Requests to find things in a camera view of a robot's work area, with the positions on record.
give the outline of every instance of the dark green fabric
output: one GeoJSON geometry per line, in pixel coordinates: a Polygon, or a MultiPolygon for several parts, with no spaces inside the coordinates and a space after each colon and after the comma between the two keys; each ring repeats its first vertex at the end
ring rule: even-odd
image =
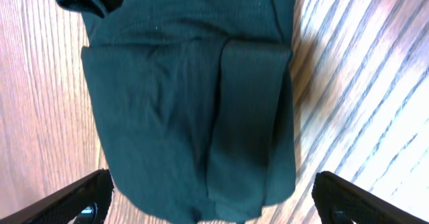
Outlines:
{"type": "Polygon", "coordinates": [[[295,188],[295,0],[57,0],[82,12],[119,190],[173,223],[246,221],[295,188]]]}

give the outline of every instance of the table surface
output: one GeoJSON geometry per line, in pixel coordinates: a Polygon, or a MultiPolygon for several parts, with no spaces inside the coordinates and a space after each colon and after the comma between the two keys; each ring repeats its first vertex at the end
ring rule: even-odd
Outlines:
{"type": "MultiPolygon", "coordinates": [[[[0,0],[0,217],[107,168],[80,49],[55,0],[0,0]]],[[[318,223],[330,170],[429,221],[429,1],[297,0],[295,193],[249,223],[318,223]]],[[[115,192],[107,223],[163,223],[115,192]]]]}

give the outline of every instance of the wrinkled fabric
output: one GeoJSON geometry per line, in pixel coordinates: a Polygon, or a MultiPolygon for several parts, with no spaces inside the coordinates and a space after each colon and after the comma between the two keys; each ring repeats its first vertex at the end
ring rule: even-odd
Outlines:
{"type": "Polygon", "coordinates": [[[173,223],[242,222],[295,188],[295,0],[57,0],[118,189],[173,223]]]}

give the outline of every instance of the folded cloth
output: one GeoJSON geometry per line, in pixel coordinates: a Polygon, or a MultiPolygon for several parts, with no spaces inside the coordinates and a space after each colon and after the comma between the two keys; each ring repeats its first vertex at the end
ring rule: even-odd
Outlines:
{"type": "Polygon", "coordinates": [[[117,188],[173,223],[246,221],[295,188],[295,0],[57,0],[82,13],[117,188]]]}

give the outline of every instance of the folded garment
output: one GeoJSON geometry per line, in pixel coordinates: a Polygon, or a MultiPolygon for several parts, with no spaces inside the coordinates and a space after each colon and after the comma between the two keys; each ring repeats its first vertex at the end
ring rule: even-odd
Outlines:
{"type": "Polygon", "coordinates": [[[82,13],[117,188],[173,223],[246,221],[295,189],[295,0],[57,0],[82,13]]]}

